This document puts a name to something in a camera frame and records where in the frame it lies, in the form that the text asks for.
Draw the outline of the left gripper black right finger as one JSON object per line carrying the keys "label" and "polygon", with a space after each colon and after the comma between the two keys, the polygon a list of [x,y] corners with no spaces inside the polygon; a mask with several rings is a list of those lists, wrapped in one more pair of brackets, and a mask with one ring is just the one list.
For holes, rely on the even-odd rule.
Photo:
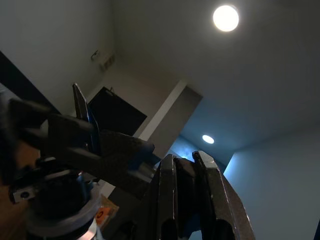
{"label": "left gripper black right finger", "polygon": [[202,239],[254,240],[245,207],[214,158],[204,151],[195,151],[192,157]]}

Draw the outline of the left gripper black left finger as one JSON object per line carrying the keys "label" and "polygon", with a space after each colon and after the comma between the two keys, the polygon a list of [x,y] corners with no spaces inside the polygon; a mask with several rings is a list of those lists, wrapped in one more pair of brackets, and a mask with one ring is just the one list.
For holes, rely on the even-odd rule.
{"label": "left gripper black left finger", "polygon": [[200,228],[195,164],[167,155],[137,215],[138,240],[187,240]]}

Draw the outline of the thin black finger of the right gripper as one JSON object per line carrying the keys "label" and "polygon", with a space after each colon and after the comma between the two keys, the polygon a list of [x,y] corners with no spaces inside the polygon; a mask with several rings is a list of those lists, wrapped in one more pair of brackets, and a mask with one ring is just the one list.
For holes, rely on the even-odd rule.
{"label": "thin black finger of the right gripper", "polygon": [[72,90],[73,90],[76,117],[92,125],[92,131],[86,138],[85,146],[91,153],[100,155],[101,144],[100,144],[100,130],[99,130],[98,123],[91,109],[88,106],[85,96],[83,95],[79,85],[76,82],[72,84]]}

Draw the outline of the broad black finger of the right gripper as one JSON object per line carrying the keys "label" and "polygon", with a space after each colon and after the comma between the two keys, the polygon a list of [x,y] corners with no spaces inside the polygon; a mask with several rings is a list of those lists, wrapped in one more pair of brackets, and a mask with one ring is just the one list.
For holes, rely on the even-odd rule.
{"label": "broad black finger of the right gripper", "polygon": [[47,150],[58,162],[82,170],[121,190],[142,199],[155,174],[154,165],[159,158],[154,155],[151,142],[103,130],[99,134],[100,154],[91,153],[82,143],[93,126],[71,116],[48,116]]}

